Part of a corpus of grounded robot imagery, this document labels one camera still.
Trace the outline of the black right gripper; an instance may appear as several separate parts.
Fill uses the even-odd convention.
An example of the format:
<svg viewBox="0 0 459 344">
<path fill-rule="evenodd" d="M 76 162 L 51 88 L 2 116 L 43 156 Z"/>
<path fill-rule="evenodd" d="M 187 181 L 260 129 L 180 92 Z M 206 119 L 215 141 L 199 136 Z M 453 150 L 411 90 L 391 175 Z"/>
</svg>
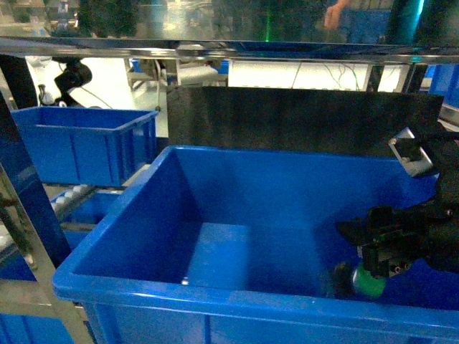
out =
<svg viewBox="0 0 459 344">
<path fill-rule="evenodd" d="M 337 231 L 374 278 L 404 273 L 418 259 L 458 272 L 458 133 L 403 130 L 389 147 L 409 176 L 437 175 L 434 195 L 406 209 L 371 208 L 363 219 L 337 223 Z"/>
</svg>

